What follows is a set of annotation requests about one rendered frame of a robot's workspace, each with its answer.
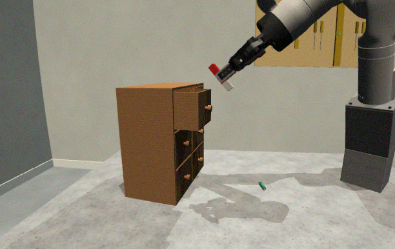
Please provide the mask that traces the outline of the brown wooden chest of drawers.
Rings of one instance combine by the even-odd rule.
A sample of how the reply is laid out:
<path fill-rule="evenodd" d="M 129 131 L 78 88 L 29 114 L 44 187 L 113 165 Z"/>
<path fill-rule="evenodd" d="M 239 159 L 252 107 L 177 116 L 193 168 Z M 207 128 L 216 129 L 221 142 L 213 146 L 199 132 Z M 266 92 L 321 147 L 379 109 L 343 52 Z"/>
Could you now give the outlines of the brown wooden chest of drawers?
<path fill-rule="evenodd" d="M 149 84 L 151 85 L 151 84 Z M 116 88 L 125 197 L 176 206 L 173 90 L 204 83 L 146 88 Z M 174 88 L 177 87 L 177 88 Z"/>

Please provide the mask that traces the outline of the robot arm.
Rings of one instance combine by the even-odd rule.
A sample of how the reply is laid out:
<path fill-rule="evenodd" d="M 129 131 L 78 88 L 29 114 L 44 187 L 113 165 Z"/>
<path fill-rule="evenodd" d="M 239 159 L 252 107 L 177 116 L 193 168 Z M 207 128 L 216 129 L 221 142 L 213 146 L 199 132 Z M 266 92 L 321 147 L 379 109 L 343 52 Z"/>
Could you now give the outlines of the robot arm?
<path fill-rule="evenodd" d="M 395 100 L 395 0 L 257 0 L 264 14 L 272 12 L 285 25 L 293 41 L 341 3 L 366 19 L 358 37 L 358 101 L 383 105 Z"/>

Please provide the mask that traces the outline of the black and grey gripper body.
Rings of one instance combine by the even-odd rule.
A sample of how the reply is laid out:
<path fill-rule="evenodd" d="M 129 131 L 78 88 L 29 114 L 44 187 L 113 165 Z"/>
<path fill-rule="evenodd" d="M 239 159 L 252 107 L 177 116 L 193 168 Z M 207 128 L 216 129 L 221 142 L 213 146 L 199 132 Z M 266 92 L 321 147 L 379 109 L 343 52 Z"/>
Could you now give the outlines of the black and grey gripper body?
<path fill-rule="evenodd" d="M 272 13 L 265 14 L 257 23 L 257 28 L 262 33 L 253 42 L 261 39 L 263 42 L 258 46 L 260 52 L 271 45 L 276 51 L 280 52 L 293 42 L 293 38 L 285 25 Z M 257 52 L 257 53 L 258 53 Z M 251 58 L 253 58 L 255 53 Z"/>

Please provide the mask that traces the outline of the green aaa battery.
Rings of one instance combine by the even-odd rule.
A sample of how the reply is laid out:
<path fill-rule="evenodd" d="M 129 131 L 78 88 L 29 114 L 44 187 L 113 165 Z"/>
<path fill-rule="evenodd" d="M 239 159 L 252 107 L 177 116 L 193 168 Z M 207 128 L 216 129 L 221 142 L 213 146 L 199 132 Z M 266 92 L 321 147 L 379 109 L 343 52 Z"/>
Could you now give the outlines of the green aaa battery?
<path fill-rule="evenodd" d="M 266 190 L 266 187 L 264 186 L 264 184 L 260 181 L 259 185 L 262 187 L 262 189 Z"/>

